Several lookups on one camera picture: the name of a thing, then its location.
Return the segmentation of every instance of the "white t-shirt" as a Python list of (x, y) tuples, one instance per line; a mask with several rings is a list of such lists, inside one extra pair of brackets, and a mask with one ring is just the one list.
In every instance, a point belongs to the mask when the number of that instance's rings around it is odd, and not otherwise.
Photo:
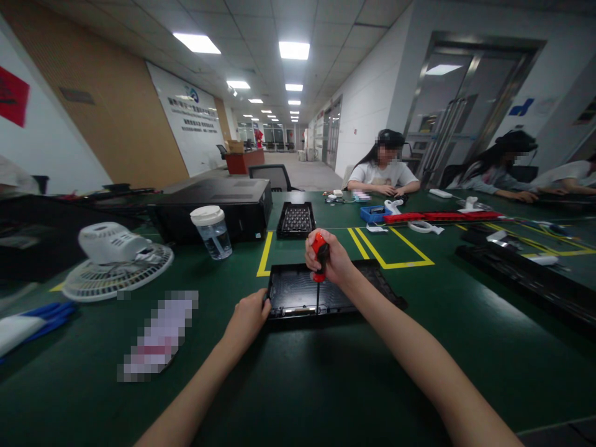
[(361, 163), (352, 171), (351, 180), (373, 185), (405, 186), (418, 179), (408, 166), (401, 161), (389, 163), (385, 169), (379, 169), (375, 163)]
[(0, 155), (0, 185), (9, 186), (4, 188), (4, 192), (39, 194), (39, 185), (35, 179), (2, 155)]
[(532, 181), (532, 185), (536, 187), (562, 187), (560, 180), (566, 178), (585, 179), (590, 172), (590, 167), (591, 163), (589, 161), (574, 161), (539, 175)]

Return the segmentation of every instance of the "desk fan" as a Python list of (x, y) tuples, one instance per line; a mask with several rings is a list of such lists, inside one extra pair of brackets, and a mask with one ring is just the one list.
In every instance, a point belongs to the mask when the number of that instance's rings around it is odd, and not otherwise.
[(62, 293), (80, 302), (110, 299), (154, 280), (171, 265), (170, 247), (131, 233), (115, 222), (96, 223), (79, 232), (89, 257), (66, 277)]

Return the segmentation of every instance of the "worker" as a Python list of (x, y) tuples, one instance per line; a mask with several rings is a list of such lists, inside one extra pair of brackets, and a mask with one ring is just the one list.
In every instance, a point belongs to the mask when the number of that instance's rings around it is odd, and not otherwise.
[(401, 133), (381, 130), (372, 149), (354, 167), (348, 190), (372, 191), (391, 197), (418, 191), (420, 181), (405, 163), (397, 159), (404, 142)]
[(475, 189), (526, 203), (538, 200), (538, 192), (565, 194), (562, 189), (535, 187), (530, 183), (517, 181), (509, 174), (518, 156), (526, 155), (536, 148), (536, 139), (524, 131), (508, 132), (497, 138), (494, 146), (461, 165), (447, 188)]
[(0, 155), (0, 194), (10, 192), (39, 194), (39, 185), (23, 169)]
[(563, 188), (572, 194), (596, 194), (596, 188), (581, 185), (596, 172), (596, 153), (587, 160), (573, 161), (539, 175), (534, 187)]
[[(405, 372), (435, 406), (455, 446), (521, 446), (453, 358), (428, 331), (360, 273), (337, 237), (316, 229), (306, 239), (306, 264), (321, 268), (311, 247), (317, 233), (329, 244), (327, 279), (337, 284), (387, 345)], [(271, 310), (261, 289), (242, 299), (211, 354), (137, 446), (190, 445), (226, 376), (251, 345)]]

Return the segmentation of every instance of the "blue box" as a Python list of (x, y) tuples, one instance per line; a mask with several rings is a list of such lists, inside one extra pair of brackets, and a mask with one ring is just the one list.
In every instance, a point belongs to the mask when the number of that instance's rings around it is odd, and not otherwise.
[(385, 208), (385, 212), (383, 214), (371, 214), (370, 210), (372, 208), (378, 208), (382, 205), (377, 205), (374, 207), (362, 207), (360, 208), (360, 217), (367, 223), (367, 224), (372, 224), (372, 223), (377, 223), (377, 224), (383, 224), (385, 221), (383, 220), (383, 217), (387, 216), (387, 215), (391, 215), (391, 211), (389, 211), (386, 207)]

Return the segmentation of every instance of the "screwdriver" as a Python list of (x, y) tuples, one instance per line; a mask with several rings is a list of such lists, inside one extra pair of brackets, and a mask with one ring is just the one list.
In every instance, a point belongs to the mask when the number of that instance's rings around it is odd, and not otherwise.
[(312, 279), (317, 283), (317, 314), (319, 314), (318, 295), (321, 288), (321, 282), (325, 280), (325, 265), (329, 259), (329, 244), (323, 239), (321, 233), (317, 233), (315, 241), (312, 244), (312, 249), (317, 255), (317, 261), (321, 264), (321, 268), (312, 276)]

